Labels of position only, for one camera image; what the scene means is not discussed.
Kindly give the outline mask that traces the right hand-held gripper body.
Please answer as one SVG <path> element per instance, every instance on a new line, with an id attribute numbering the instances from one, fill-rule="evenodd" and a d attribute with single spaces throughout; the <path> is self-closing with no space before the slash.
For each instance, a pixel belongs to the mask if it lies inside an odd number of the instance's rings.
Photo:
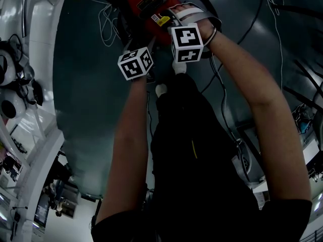
<path id="1" fill-rule="evenodd" d="M 221 20 L 209 11 L 203 10 L 194 3 L 188 3 L 189 8 L 178 13 L 173 10 L 184 4 L 174 5 L 165 10 L 166 16 L 171 20 L 167 30 L 171 36 L 172 53 L 174 62 L 190 63 L 198 62 L 206 58 L 209 51 L 206 46 L 214 38 L 215 34 L 220 31 Z M 204 41 L 200 35 L 198 23 L 203 20 L 209 20 L 213 31 L 212 34 Z"/>

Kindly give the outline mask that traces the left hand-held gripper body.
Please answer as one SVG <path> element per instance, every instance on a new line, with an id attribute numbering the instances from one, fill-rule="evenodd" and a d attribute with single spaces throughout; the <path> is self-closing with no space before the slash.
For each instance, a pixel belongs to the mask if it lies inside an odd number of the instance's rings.
<path id="1" fill-rule="evenodd" d="M 126 54 L 118 59 L 118 66 L 127 81 L 145 76 L 153 66 L 153 60 L 147 47 Z"/>

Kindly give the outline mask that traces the person's right hand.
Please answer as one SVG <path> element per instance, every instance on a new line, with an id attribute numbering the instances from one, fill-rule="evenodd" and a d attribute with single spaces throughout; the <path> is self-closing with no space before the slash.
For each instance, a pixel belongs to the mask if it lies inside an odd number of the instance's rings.
<path id="1" fill-rule="evenodd" d="M 173 7 L 172 11 L 177 14 L 177 13 L 183 11 L 183 10 L 190 9 L 190 8 L 195 8 L 195 6 L 178 5 L 176 7 Z M 209 38 L 212 36 L 213 32 L 214 32 L 214 26 L 209 21 L 209 19 L 202 19 L 202 20 L 197 22 L 197 25 L 198 25 L 200 36 L 201 36 L 201 38 L 203 40 L 203 43 L 206 43 L 209 40 Z"/>

